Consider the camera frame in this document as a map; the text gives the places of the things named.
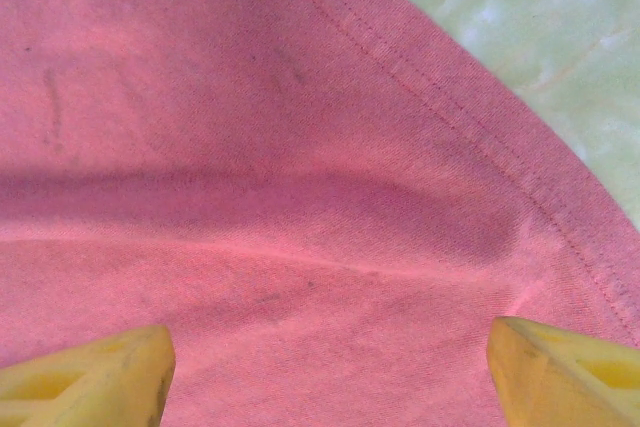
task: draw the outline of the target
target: marble surface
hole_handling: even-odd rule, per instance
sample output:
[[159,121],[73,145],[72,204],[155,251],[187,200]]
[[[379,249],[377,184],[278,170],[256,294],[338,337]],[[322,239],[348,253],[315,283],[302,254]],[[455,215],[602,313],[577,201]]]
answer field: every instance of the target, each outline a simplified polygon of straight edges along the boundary
[[640,227],[640,0],[412,0],[520,96]]

